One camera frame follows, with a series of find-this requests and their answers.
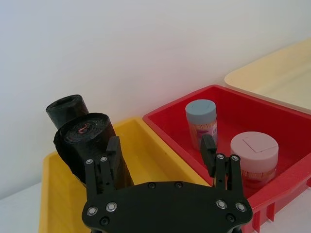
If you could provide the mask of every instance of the pink lid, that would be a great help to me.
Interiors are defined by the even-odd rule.
[[[240,156],[242,170],[262,173],[276,167],[278,144],[265,133],[244,132],[231,140],[231,153]]]

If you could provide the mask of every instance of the jar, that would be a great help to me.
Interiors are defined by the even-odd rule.
[[[186,117],[193,147],[200,149],[202,136],[210,134],[217,144],[216,104],[211,100],[195,100],[187,104]]]
[[[243,184],[261,188],[276,174],[278,143],[259,132],[244,132],[231,140],[231,153],[240,156]]]

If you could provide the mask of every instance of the white table surface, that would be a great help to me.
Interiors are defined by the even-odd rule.
[[[39,225],[41,183],[0,200],[0,233],[36,233]],[[266,222],[261,233],[311,232],[311,188]]]

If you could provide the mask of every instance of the plastic bin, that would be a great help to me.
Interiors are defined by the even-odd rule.
[[[135,184],[148,181],[186,181],[207,185],[141,119],[114,125],[124,159]],[[39,233],[89,233],[81,214],[86,189],[57,153],[43,162]]]
[[[209,184],[200,152],[192,147],[185,114],[186,105],[197,99],[216,103],[218,152],[230,155],[230,141],[238,133],[258,131],[279,144],[276,177],[254,192],[244,189],[254,217],[243,233],[260,231],[267,219],[311,185],[311,115],[213,85],[195,91],[144,116],[144,121]]]
[[[311,38],[276,51],[225,77],[230,87],[311,113]]]

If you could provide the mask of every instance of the black plastic roll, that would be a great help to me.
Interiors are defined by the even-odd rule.
[[[88,109],[82,96],[72,95],[51,103],[46,112],[57,129],[76,117],[88,114]]]
[[[107,115],[90,113],[79,116],[61,127],[55,135],[54,144],[72,173],[85,183],[85,161],[101,158],[106,152],[109,139],[115,135]],[[122,155],[111,161],[113,178],[118,186],[116,188],[130,186],[131,178],[124,179],[130,175]]]

